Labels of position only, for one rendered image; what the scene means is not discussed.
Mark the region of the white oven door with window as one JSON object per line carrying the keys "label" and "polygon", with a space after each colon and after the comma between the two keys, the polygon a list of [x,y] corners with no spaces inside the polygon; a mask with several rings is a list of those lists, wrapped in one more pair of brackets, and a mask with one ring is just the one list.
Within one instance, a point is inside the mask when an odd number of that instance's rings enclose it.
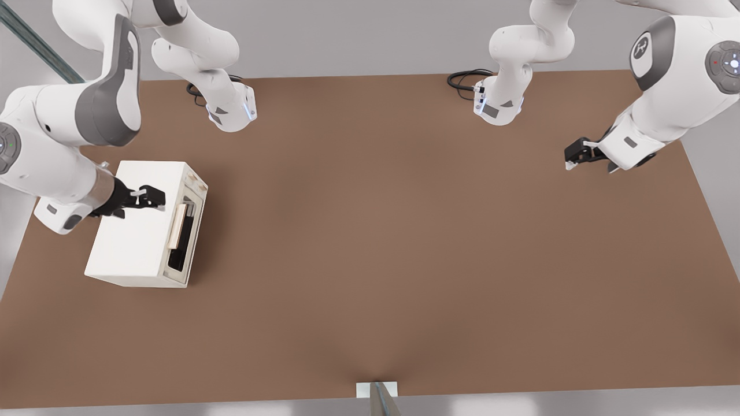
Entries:
{"label": "white oven door with window", "polygon": [[180,203],[188,204],[188,213],[183,224],[182,236],[180,237],[180,242],[176,250],[169,250],[167,248],[172,224],[170,226],[170,230],[165,240],[163,274],[165,277],[177,282],[177,284],[182,287],[186,287],[188,284],[188,277],[190,276],[190,269],[193,262],[198,231],[202,219],[204,201],[203,195],[187,186],[183,187],[178,192],[178,195],[174,200],[173,216],[176,206]]}

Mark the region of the white oven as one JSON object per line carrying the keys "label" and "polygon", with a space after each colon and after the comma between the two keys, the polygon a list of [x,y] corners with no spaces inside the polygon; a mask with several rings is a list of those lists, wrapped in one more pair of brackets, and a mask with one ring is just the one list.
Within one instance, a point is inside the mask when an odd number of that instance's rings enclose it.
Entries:
{"label": "white oven", "polygon": [[185,288],[163,274],[165,240],[178,192],[187,186],[206,201],[206,182],[182,161],[122,161],[116,176],[132,190],[148,185],[164,191],[166,205],[125,209],[123,219],[103,217],[85,275],[122,287]]}

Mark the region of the silver frame post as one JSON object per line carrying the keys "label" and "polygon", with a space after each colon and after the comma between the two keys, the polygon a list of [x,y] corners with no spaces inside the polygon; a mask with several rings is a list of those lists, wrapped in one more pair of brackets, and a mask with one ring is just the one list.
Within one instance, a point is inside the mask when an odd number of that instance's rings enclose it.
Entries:
{"label": "silver frame post", "polygon": [[369,399],[368,416],[402,416],[395,398],[398,397],[396,381],[357,382],[357,398]]}
{"label": "silver frame post", "polygon": [[85,82],[4,0],[0,0],[0,22],[65,82],[69,84]]}

